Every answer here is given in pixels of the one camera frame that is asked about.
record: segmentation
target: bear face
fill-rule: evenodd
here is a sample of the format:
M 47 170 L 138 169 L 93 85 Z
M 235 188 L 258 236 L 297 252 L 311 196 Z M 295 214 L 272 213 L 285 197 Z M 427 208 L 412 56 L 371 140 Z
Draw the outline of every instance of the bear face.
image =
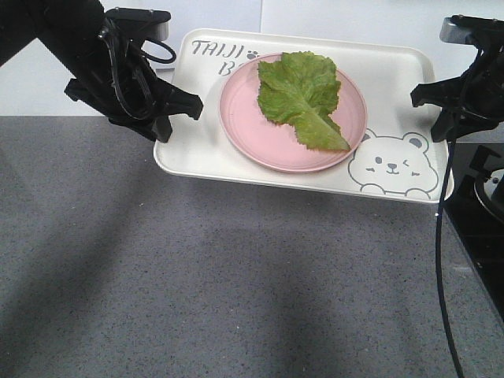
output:
M 359 148 L 348 165 L 350 177 L 361 191 L 392 193 L 430 198 L 439 183 L 437 172 L 426 154 L 428 140 L 409 132 L 402 138 L 376 136 L 366 131 Z

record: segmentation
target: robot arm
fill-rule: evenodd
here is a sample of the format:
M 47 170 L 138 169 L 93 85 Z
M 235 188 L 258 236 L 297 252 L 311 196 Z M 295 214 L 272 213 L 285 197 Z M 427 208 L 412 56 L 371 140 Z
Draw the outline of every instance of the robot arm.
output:
M 109 118 L 150 140 L 166 142 L 169 115 L 198 119 L 202 102 L 159 79 L 148 59 L 170 63 L 175 53 L 161 40 L 170 13 L 143 9 L 104 12 L 99 0 L 0 0 L 0 66 L 40 41 L 75 76 L 65 88 Z M 163 46 L 169 59 L 142 50 L 145 41 Z
M 474 45 L 481 54 L 460 77 L 420 84 L 411 92 L 413 106 L 431 103 L 442 108 L 432 126 L 432 140 L 496 128 L 504 121 L 504 22 L 456 15 L 445 19 L 440 38 Z M 466 95 L 461 95 L 464 86 Z

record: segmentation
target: lettuce leaf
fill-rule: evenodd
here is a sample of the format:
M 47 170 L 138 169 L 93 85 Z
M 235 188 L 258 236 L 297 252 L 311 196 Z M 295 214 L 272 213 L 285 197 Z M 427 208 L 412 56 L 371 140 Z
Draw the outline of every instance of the lettuce leaf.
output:
M 279 61 L 259 62 L 259 80 L 258 104 L 268 120 L 294 126 L 298 142 L 308 149 L 350 149 L 329 117 L 341 87 L 330 58 L 309 51 L 283 53 Z

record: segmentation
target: gray countertop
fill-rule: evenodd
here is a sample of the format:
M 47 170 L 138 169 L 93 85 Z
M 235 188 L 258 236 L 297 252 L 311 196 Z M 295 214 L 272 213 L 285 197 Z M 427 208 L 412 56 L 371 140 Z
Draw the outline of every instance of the gray countertop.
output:
M 1 377 L 455 376 L 435 206 L 171 176 L 152 149 L 102 117 L 0 118 Z M 504 376 L 448 220 L 443 261 L 466 376 Z

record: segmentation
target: white wall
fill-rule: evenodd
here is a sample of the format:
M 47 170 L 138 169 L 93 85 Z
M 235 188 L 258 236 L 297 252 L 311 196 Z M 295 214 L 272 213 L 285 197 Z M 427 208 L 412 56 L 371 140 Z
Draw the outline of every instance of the white wall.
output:
M 212 0 L 216 5 L 208 7 L 208 1 L 102 0 L 102 4 L 106 9 L 187 4 L 186 13 L 172 15 L 170 35 L 183 25 L 251 31 L 260 21 L 261 31 L 269 34 L 411 46 L 432 60 L 439 80 L 458 76 L 476 52 L 471 46 L 439 41 L 444 17 L 463 13 L 504 20 L 502 0 L 263 0 L 262 17 L 260 0 L 242 0 L 249 5 L 235 18 L 238 9 L 228 6 L 233 2 Z M 63 90 L 70 78 L 59 61 L 34 41 L 0 68 L 0 115 L 98 115 L 66 97 Z

